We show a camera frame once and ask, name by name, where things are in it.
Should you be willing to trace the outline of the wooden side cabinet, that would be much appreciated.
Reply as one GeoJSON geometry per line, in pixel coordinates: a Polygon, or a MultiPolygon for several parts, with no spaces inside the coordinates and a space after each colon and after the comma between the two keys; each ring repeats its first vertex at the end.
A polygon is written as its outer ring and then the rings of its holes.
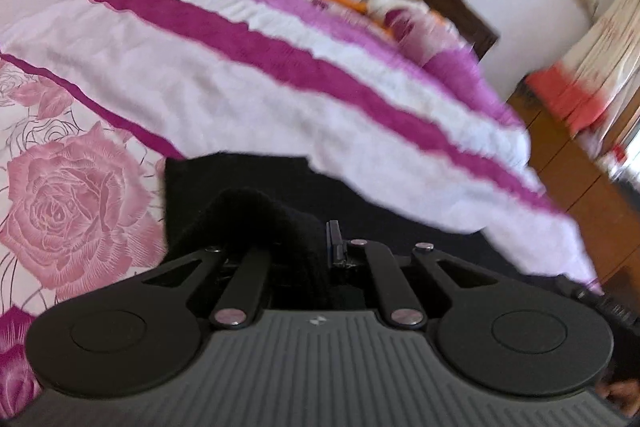
{"type": "Polygon", "coordinates": [[[508,103],[532,140],[531,165],[549,196],[579,225],[602,288],[639,308],[639,206],[519,83],[508,103]]]}

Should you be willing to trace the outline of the pink floral striped bedspread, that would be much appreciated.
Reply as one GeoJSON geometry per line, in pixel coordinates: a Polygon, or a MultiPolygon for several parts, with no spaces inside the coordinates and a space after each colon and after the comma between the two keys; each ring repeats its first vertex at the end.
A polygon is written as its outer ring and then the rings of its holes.
{"type": "Polygon", "coordinates": [[[527,273],[597,280],[525,124],[469,109],[346,6],[1,0],[3,417],[39,393],[35,317],[156,267],[165,161],[213,153],[301,157],[402,217],[483,233],[527,273]]]}

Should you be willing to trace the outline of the white orange plush duck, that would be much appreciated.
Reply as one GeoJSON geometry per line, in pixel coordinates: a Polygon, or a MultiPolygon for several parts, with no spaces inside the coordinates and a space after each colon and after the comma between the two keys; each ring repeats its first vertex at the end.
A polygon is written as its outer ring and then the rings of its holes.
{"type": "Polygon", "coordinates": [[[454,24],[445,17],[441,16],[439,12],[432,10],[422,0],[328,0],[337,4],[346,6],[355,12],[369,17],[374,20],[378,26],[385,27],[386,20],[392,20],[390,18],[390,12],[400,10],[411,10],[414,12],[420,12],[421,14],[429,15],[436,23],[447,27],[450,30],[454,29],[454,24]]]}

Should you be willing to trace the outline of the coral white curtain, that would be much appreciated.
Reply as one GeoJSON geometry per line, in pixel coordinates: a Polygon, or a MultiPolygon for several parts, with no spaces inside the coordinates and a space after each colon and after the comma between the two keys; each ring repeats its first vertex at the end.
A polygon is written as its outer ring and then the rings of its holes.
{"type": "Polygon", "coordinates": [[[561,60],[525,86],[570,135],[604,124],[639,70],[639,0],[614,0],[561,60]]]}

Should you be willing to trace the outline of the black knit garment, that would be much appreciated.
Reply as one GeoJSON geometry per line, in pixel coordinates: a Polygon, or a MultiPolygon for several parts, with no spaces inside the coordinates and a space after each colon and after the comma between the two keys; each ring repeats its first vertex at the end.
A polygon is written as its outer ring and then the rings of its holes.
{"type": "Polygon", "coordinates": [[[378,302],[366,268],[330,268],[326,224],[331,220],[346,239],[372,239],[395,255],[407,256],[417,243],[431,242],[504,277],[556,289],[554,277],[516,269],[483,233],[449,233],[399,216],[315,172],[301,157],[168,158],[164,194],[165,259],[201,249],[235,254],[254,248],[269,260],[267,287],[274,309],[360,310],[378,302]]]}

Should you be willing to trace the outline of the folded purple floral quilt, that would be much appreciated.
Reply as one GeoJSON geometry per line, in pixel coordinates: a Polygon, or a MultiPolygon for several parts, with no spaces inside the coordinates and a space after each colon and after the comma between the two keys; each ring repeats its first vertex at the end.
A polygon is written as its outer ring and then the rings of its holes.
{"type": "Polygon", "coordinates": [[[473,47],[450,20],[430,9],[395,8],[385,14],[384,25],[405,57],[458,101],[503,126],[524,127],[521,118],[489,86],[473,47]]]}

